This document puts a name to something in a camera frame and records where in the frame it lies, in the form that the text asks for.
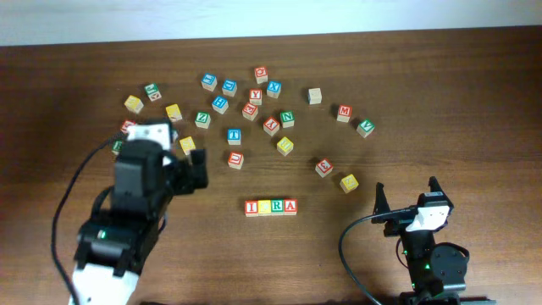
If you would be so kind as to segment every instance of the blue block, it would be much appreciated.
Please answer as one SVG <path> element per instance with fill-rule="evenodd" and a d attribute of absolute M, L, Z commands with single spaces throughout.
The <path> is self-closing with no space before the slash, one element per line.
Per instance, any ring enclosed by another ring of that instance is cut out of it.
<path fill-rule="evenodd" d="M 281 84 L 276 81 L 270 81 L 268 85 L 268 90 L 271 92 L 278 93 L 280 91 Z"/>
<path fill-rule="evenodd" d="M 241 139 L 241 130 L 240 129 L 229 129 L 228 130 L 228 140 L 240 140 Z"/>
<path fill-rule="evenodd" d="M 213 105 L 218 107 L 218 108 L 223 108 L 224 105 L 228 102 L 228 100 L 226 100 L 225 98 L 223 97 L 217 97 L 214 99 L 213 101 Z"/>
<path fill-rule="evenodd" d="M 214 80 L 216 80 L 217 77 L 214 76 L 214 75 L 210 75 L 209 73 L 206 73 L 203 78 L 202 78 L 202 82 L 208 84 L 208 85 L 212 85 Z"/>
<path fill-rule="evenodd" d="M 235 86 L 237 86 L 237 83 L 234 80 L 226 80 L 222 85 L 222 89 L 227 91 L 233 91 L 235 89 Z"/>

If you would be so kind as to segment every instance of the toy block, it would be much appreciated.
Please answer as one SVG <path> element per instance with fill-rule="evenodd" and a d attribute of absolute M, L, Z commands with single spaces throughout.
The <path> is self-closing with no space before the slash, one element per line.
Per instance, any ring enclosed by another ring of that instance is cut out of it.
<path fill-rule="evenodd" d="M 160 94 L 160 91 L 158 90 L 158 86 L 156 84 L 152 83 L 151 85 L 145 86 L 145 93 L 151 100 L 151 102 L 154 102 L 158 100 L 162 95 Z"/>
<path fill-rule="evenodd" d="M 134 114 L 139 114 L 139 112 L 143 109 L 143 102 L 141 99 L 129 96 L 126 98 L 126 102 L 124 102 L 124 105 L 128 109 L 128 111 L 133 112 Z"/>
<path fill-rule="evenodd" d="M 352 107 L 340 105 L 339 106 L 339 113 L 337 114 L 337 120 L 339 122 L 348 123 L 350 121 L 350 117 L 352 116 Z"/>
<path fill-rule="evenodd" d="M 297 214 L 297 199 L 285 199 L 285 215 Z"/>
<path fill-rule="evenodd" d="M 308 90 L 308 104 L 314 105 L 322 102 L 322 92 L 320 88 L 314 88 Z"/>
<path fill-rule="evenodd" d="M 211 124 L 211 115 L 208 113 L 197 113 L 196 114 L 196 126 L 199 128 L 208 129 Z"/>
<path fill-rule="evenodd" d="M 366 119 L 357 126 L 357 133 L 366 138 L 374 130 L 374 124 L 370 120 Z"/>
<path fill-rule="evenodd" d="M 176 122 L 183 119 L 182 114 L 180 114 L 179 105 L 173 104 L 168 107 L 166 107 L 166 113 L 168 114 L 168 118 L 172 122 Z"/>
<path fill-rule="evenodd" d="M 203 88 L 214 91 L 214 88 L 217 86 L 218 81 L 217 77 L 214 75 L 210 75 L 209 73 L 206 73 L 202 78 L 202 86 Z"/>
<path fill-rule="evenodd" d="M 280 89 L 282 85 L 276 81 L 270 81 L 268 85 L 268 96 L 272 98 L 279 98 Z"/>
<path fill-rule="evenodd" d="M 245 158 L 242 153 L 232 152 L 228 158 L 228 165 L 233 169 L 241 169 L 243 162 L 245 162 Z"/>
<path fill-rule="evenodd" d="M 258 67 L 254 69 L 254 76 L 256 76 L 256 83 L 261 84 L 268 81 L 268 69 L 265 67 Z"/>
<path fill-rule="evenodd" d="M 280 120 L 282 121 L 282 128 L 293 127 L 296 122 L 296 117 L 291 111 L 280 113 Z"/>
<path fill-rule="evenodd" d="M 257 201 L 257 215 L 258 216 L 271 216 L 271 200 L 258 200 Z"/>
<path fill-rule="evenodd" d="M 245 201 L 245 216 L 257 217 L 257 201 Z"/>
<path fill-rule="evenodd" d="M 257 106 L 247 103 L 243 108 L 243 116 L 245 119 L 253 121 L 257 116 Z"/>
<path fill-rule="evenodd" d="M 267 132 L 270 136 L 274 136 L 280 129 L 279 121 L 276 119 L 273 119 L 273 117 L 269 117 L 268 120 L 263 123 L 263 130 Z"/>
<path fill-rule="evenodd" d="M 226 80 L 222 85 L 222 93 L 225 96 L 233 97 L 237 92 L 237 83 L 234 80 Z"/>
<path fill-rule="evenodd" d="M 129 120 L 126 120 L 122 126 L 120 126 L 120 131 L 122 131 L 122 133 L 124 133 L 125 135 L 128 134 L 128 127 L 129 126 L 135 126 L 137 125 L 136 122 L 132 122 L 132 121 L 129 121 Z"/>
<path fill-rule="evenodd" d="M 282 153 L 282 155 L 286 157 L 288 153 L 294 150 L 294 143 L 290 141 L 290 139 L 288 139 L 287 137 L 283 137 L 277 143 L 277 150 L 279 151 L 279 153 Z"/>
<path fill-rule="evenodd" d="M 282 199 L 271 200 L 271 215 L 280 216 L 285 214 L 285 201 Z"/>
<path fill-rule="evenodd" d="M 118 141 L 115 141 L 115 143 L 113 143 L 113 149 L 111 149 L 111 151 L 115 154 L 115 155 L 118 155 L 120 153 L 120 149 L 122 148 L 122 141 L 121 140 L 118 140 Z"/>
<path fill-rule="evenodd" d="M 262 89 L 251 89 L 249 91 L 249 100 L 252 105 L 262 104 Z"/>
<path fill-rule="evenodd" d="M 192 140 L 192 137 L 186 137 L 184 139 L 179 140 L 180 147 L 183 149 L 183 152 L 185 152 L 185 155 L 188 156 L 190 154 L 191 150 L 196 149 L 196 144 L 194 144 L 194 140 Z"/>
<path fill-rule="evenodd" d="M 213 101 L 213 109 L 219 114 L 224 114 L 228 106 L 228 100 L 223 97 L 216 97 Z"/>
<path fill-rule="evenodd" d="M 241 144 L 241 130 L 240 129 L 228 129 L 228 144 L 230 145 Z"/>
<path fill-rule="evenodd" d="M 356 177 L 352 174 L 340 180 L 340 187 L 346 194 L 356 190 L 357 186 L 359 186 L 359 183 L 357 183 Z"/>
<path fill-rule="evenodd" d="M 316 164 L 316 172 L 322 178 L 329 175 L 329 173 L 331 173 L 332 170 L 333 170 L 333 164 L 331 164 L 331 162 L 327 158 L 323 159 L 322 161 L 318 162 L 318 164 Z"/>

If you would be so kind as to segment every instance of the white wall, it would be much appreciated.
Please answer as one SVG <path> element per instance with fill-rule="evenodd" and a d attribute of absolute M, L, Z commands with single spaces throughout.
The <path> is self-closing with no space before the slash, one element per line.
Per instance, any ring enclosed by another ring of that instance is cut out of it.
<path fill-rule="evenodd" d="M 0 0 L 0 45 L 542 24 L 542 0 Z"/>

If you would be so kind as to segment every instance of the yellow block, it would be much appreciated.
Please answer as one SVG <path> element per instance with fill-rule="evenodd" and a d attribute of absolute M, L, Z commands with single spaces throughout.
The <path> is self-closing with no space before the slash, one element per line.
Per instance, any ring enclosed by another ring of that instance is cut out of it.
<path fill-rule="evenodd" d="M 278 143 L 277 143 L 277 149 L 279 149 L 280 152 L 288 153 L 292 149 L 294 149 L 294 142 L 290 141 L 287 137 L 283 137 Z"/>
<path fill-rule="evenodd" d="M 143 109 L 143 102 L 141 99 L 129 96 L 124 102 L 124 105 L 128 108 L 129 111 L 138 114 Z"/>
<path fill-rule="evenodd" d="M 171 106 L 166 107 L 166 113 L 168 113 L 168 118 L 172 122 L 176 122 L 178 120 L 183 119 L 183 116 L 180 114 L 180 109 L 177 104 L 173 104 Z"/>
<path fill-rule="evenodd" d="M 356 189 L 359 186 L 359 183 L 357 183 L 356 177 L 354 177 L 353 174 L 350 174 L 340 180 L 340 186 L 345 192 L 349 192 Z"/>
<path fill-rule="evenodd" d="M 271 200 L 257 201 L 258 216 L 271 216 Z"/>
<path fill-rule="evenodd" d="M 191 150 L 196 149 L 196 144 L 194 144 L 194 140 L 192 140 L 192 137 L 186 137 L 184 139 L 179 140 L 180 147 L 183 149 L 183 152 L 185 152 L 185 155 L 189 155 Z"/>

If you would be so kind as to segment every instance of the wooden table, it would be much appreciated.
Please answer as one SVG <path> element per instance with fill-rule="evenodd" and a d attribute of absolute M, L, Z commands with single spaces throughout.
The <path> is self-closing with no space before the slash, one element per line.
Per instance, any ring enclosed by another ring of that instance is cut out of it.
<path fill-rule="evenodd" d="M 456 205 L 437 242 L 471 252 L 462 295 L 539 302 L 541 53 L 540 27 L 0 48 L 0 300 L 67 303 L 49 244 L 75 168 L 125 119 L 164 117 L 178 103 L 184 119 L 175 127 L 207 149 L 210 185 L 171 202 L 169 226 L 130 304 L 365 299 L 340 263 L 341 231 L 372 213 L 377 182 L 391 207 L 403 208 L 428 191 L 431 175 Z M 262 64 L 283 89 L 278 100 L 264 97 L 251 122 L 241 108 Z M 225 115 L 211 108 L 219 89 L 202 89 L 206 72 L 220 84 L 238 82 Z M 163 94 L 155 103 L 144 96 L 150 82 Z M 311 87 L 322 88 L 321 105 L 307 105 Z M 141 115 L 124 108 L 130 94 L 144 100 Z M 374 133 L 363 139 L 353 124 L 337 122 L 342 103 L 353 106 L 355 122 L 371 119 Z M 270 137 L 263 119 L 281 109 L 293 110 L 296 124 Z M 211 113 L 209 130 L 194 124 L 202 110 Z M 242 129 L 241 147 L 226 141 L 232 127 Z M 295 143 L 287 157 L 275 147 L 282 136 Z M 232 149 L 246 156 L 242 170 L 226 163 Z M 320 158 L 335 166 L 326 178 L 314 171 Z M 339 181 L 347 174 L 360 186 L 346 195 Z M 105 150 L 61 216 L 58 251 L 70 274 L 77 230 L 112 177 Z M 245 217 L 246 199 L 270 197 L 297 198 L 298 215 Z M 346 258 L 370 291 L 394 296 L 411 284 L 395 258 L 396 239 L 382 229 L 353 230 Z"/>

